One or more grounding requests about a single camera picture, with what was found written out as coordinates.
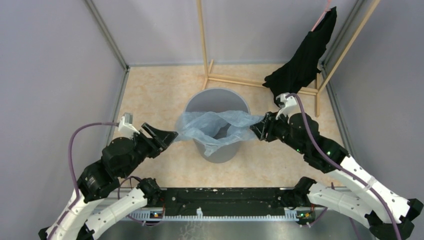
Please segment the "light blue trash bag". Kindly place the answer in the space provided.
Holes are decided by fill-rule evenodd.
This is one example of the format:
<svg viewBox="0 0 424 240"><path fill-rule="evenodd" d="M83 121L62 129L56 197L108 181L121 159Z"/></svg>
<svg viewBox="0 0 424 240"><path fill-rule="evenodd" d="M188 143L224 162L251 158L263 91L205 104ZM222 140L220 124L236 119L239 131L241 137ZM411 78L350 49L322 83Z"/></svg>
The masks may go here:
<svg viewBox="0 0 424 240"><path fill-rule="evenodd" d="M204 147L202 153L209 157L222 147L255 140L250 126L263 119L242 110L184 112L175 123L175 141L193 140Z"/></svg>

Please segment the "grey plastic trash bin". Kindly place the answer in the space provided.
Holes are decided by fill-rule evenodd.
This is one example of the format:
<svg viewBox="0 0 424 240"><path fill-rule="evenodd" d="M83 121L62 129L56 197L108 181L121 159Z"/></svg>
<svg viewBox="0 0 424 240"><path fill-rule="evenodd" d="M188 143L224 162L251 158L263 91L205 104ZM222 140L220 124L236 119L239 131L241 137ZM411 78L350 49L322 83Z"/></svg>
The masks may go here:
<svg viewBox="0 0 424 240"><path fill-rule="evenodd" d="M243 111L250 113L245 99L237 92L222 87L208 88L195 94L186 104L184 112L225 112ZM205 147L193 140L199 154L208 162L222 164L230 161L239 150L241 142L232 143L219 148L210 156L205 155Z"/></svg>

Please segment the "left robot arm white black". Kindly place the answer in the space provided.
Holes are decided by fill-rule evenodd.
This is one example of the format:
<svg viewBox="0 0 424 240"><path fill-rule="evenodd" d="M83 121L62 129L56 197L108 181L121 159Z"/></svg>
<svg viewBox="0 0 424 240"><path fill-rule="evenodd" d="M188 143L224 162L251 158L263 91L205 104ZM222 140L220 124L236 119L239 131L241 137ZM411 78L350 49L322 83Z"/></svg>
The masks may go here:
<svg viewBox="0 0 424 240"><path fill-rule="evenodd" d="M121 186L120 179L129 179L131 173L146 159L154 159L177 138L175 131L159 130L144 123L137 130L122 119L110 122L124 134L115 138L101 152L101 158L88 165L80 177L73 167L72 149L76 135L88 125L78 128L69 141L68 166L73 181L73 192L58 219L38 232L41 240L97 240L102 234L136 209L154 207L160 202L160 187L153 178L139 179L138 185L117 202L100 212L93 211L111 192Z"/></svg>

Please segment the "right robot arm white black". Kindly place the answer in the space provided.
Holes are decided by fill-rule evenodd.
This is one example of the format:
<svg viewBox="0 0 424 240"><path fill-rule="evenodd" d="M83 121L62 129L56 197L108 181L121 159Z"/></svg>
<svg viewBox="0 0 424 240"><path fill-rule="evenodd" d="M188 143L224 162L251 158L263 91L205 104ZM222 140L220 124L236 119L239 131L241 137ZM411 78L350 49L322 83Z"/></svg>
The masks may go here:
<svg viewBox="0 0 424 240"><path fill-rule="evenodd" d="M423 203L404 198L388 189L369 174L336 141L321 136L319 124L308 114L292 116L267 112L250 129L261 141L281 141L303 156L311 167L348 188L342 193L303 177L289 197L299 206L320 205L347 216L367 228L380 240L406 240L414 230L414 219Z"/></svg>

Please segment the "black hanging garment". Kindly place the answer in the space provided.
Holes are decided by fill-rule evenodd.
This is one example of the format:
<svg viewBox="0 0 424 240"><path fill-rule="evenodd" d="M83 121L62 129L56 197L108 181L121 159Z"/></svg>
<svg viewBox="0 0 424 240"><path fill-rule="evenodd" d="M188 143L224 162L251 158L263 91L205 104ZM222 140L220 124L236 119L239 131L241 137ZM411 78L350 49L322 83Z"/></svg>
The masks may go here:
<svg viewBox="0 0 424 240"><path fill-rule="evenodd" d="M316 28L307 33L293 57L264 78L265 83L262 85L272 92L276 106L280 104L277 96L284 93L297 94L321 72L318 63L327 50L337 17L337 8L334 6L325 13Z"/></svg>

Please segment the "wooden clothes rack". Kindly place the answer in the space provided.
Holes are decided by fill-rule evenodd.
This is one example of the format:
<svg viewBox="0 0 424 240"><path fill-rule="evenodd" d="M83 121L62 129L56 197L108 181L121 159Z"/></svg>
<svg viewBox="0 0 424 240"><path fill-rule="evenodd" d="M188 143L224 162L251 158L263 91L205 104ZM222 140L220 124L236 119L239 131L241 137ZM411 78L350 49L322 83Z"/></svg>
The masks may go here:
<svg viewBox="0 0 424 240"><path fill-rule="evenodd" d="M336 39L330 48L328 54L318 67L321 72L316 75L314 87L302 87L300 94L314 97L314 113L316 117L320 116L320 100L321 95L342 63L343 59L351 49L355 40L361 33L362 29L374 13L379 5L379 0L358 0L350 11L343 27L337 34ZM235 84L241 86L263 88L264 86L257 80L243 78L239 76L224 75L213 73L214 60L208 59L206 35L203 19L202 1L196 1L198 25L200 32L200 42L202 50L202 60L204 68L204 77L202 89L205 90L209 81Z"/></svg>

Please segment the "pink clothes hanger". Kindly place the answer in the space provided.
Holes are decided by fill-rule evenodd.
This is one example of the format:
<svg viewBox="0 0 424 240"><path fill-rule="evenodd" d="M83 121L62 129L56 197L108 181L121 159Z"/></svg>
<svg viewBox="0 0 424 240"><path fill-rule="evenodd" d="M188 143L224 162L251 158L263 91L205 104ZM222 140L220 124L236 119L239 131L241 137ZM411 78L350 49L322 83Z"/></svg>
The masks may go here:
<svg viewBox="0 0 424 240"><path fill-rule="evenodd" d="M310 30L311 32L313 32L317 28L317 26L319 25L319 23L321 22L321 20L325 17L326 13L331 10L331 8L330 8L331 3L332 3L332 0L327 0L326 1L325 8L324 8L322 14L319 16L319 18L315 22L315 24L313 25L313 27L311 28L311 30Z"/></svg>

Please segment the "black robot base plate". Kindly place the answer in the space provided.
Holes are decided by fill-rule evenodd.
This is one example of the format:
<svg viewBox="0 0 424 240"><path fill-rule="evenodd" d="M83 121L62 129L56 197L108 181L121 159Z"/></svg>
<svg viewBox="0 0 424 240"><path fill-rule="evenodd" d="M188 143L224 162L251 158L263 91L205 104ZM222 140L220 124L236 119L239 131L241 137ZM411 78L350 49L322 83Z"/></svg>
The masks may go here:
<svg viewBox="0 0 424 240"><path fill-rule="evenodd" d="M317 204L304 192L284 187L163 188L146 205L163 210L166 217L267 217L283 216L289 210L315 214Z"/></svg>

